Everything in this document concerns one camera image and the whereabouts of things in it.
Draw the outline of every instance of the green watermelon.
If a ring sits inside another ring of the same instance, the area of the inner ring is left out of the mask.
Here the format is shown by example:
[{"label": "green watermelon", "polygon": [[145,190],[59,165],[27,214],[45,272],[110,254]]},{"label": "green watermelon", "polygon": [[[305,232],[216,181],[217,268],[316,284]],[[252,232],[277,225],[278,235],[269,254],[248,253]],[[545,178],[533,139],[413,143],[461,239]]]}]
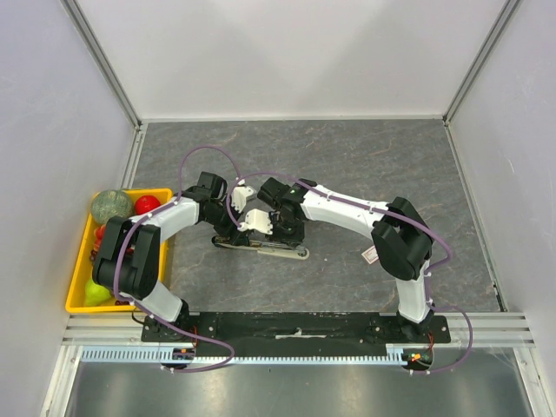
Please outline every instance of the green watermelon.
[{"label": "green watermelon", "polygon": [[93,199],[90,213],[99,224],[105,224],[115,215],[130,217],[133,215],[133,200],[121,190],[107,189]]}]

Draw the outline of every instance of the black base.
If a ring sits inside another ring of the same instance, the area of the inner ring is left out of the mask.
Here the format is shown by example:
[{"label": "black base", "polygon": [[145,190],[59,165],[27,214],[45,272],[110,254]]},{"label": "black base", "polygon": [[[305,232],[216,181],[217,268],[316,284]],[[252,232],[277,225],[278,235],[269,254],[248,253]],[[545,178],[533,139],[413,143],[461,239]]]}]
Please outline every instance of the black base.
[{"label": "black base", "polygon": [[[434,335],[435,344],[451,341],[447,319],[441,315],[432,317],[426,333],[412,334],[411,339],[395,314],[380,313],[200,313],[191,315],[183,327],[226,341],[238,357],[381,356],[388,343],[428,344],[428,332]],[[325,337],[276,338],[300,330],[303,335]],[[188,338],[147,317],[141,340],[176,343]],[[227,356],[228,350],[201,342],[196,355]]]}]

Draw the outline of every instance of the yellow plastic container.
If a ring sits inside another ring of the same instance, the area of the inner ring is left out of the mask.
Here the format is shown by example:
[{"label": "yellow plastic container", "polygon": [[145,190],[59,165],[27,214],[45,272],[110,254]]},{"label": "yellow plastic container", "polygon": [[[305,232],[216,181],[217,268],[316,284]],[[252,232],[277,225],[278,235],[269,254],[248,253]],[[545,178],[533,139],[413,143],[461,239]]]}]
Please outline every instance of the yellow plastic container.
[{"label": "yellow plastic container", "polygon": [[[126,189],[124,190],[135,203],[142,195],[154,195],[161,204],[172,198],[171,189]],[[66,310],[72,314],[96,314],[120,311],[132,311],[133,306],[117,306],[116,299],[111,298],[95,307],[85,307],[85,283],[93,274],[93,264],[89,260],[90,251],[95,243],[95,229],[100,225],[90,215],[87,218],[79,255],[77,256],[76,268],[73,271],[71,285],[69,286]],[[166,268],[166,254],[168,253],[168,242],[163,242],[160,247],[160,258],[158,262],[158,279],[163,281],[164,269]]]}]

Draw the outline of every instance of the white wall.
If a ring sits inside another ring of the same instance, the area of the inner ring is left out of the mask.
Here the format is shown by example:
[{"label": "white wall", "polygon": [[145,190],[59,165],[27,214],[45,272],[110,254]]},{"label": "white wall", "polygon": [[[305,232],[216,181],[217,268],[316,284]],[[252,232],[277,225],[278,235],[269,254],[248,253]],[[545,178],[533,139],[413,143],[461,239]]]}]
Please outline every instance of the white wall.
[{"label": "white wall", "polygon": [[0,2],[0,415],[38,415],[91,195],[132,128],[57,0]]},{"label": "white wall", "polygon": [[453,122],[510,306],[556,393],[556,3],[521,2]]},{"label": "white wall", "polygon": [[441,115],[504,0],[79,0],[140,117]]}]

